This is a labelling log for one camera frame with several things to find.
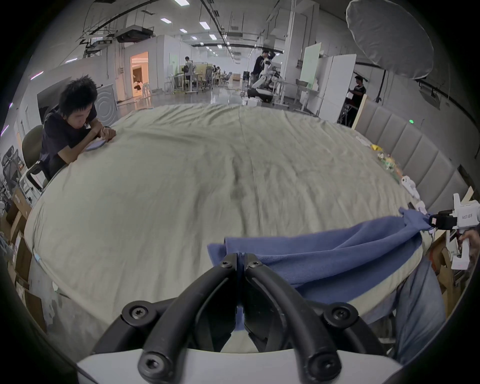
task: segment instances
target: hand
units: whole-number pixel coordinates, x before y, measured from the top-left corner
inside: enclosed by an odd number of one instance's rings
[[[470,229],[470,230],[466,231],[459,238],[460,241],[463,241],[465,239],[470,240],[470,254],[476,256],[480,252],[480,235],[479,235],[479,233],[474,229]]]
[[[103,125],[101,122],[97,121],[95,124],[90,125],[90,128],[92,129],[92,132],[95,132],[95,134],[98,135],[102,132]]]
[[[117,136],[117,132],[109,127],[103,127],[100,132],[100,138],[104,139],[107,142],[109,142],[115,136]]]

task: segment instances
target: black hair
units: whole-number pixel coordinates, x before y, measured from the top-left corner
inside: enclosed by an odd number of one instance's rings
[[[96,85],[88,75],[72,80],[60,95],[60,113],[69,117],[76,111],[87,109],[95,102],[96,97]]]

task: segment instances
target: white partition wall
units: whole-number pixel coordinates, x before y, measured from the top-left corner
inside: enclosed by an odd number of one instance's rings
[[[332,123],[338,121],[340,112],[347,97],[348,87],[353,74],[357,55],[334,56],[321,101],[318,116]]]

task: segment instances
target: black t-shirt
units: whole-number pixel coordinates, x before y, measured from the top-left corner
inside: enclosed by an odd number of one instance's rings
[[[356,95],[356,94],[353,94],[352,96],[352,103],[354,106],[356,107],[359,107],[360,104],[361,104],[361,100],[363,98],[363,95],[365,94],[365,92],[367,92],[367,90],[365,89],[365,87],[362,85],[357,85],[354,89],[354,91],[357,91],[357,92],[361,92],[361,96],[360,95]]]
[[[264,60],[265,60],[264,57],[261,55],[257,57],[257,61],[255,62],[255,66],[253,67],[252,74],[254,75],[260,74],[260,72],[262,71],[262,63]]]
[[[40,160],[46,165],[50,160],[58,157],[58,152],[67,145],[70,148],[75,147],[90,132],[87,125],[96,118],[95,105],[85,121],[82,128],[75,129],[59,113],[59,106],[53,108],[45,117],[42,132],[42,150],[40,151]]]

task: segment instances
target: doorway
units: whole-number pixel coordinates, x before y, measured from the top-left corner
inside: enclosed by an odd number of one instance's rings
[[[133,97],[142,96],[144,84],[148,83],[148,52],[130,57]]]

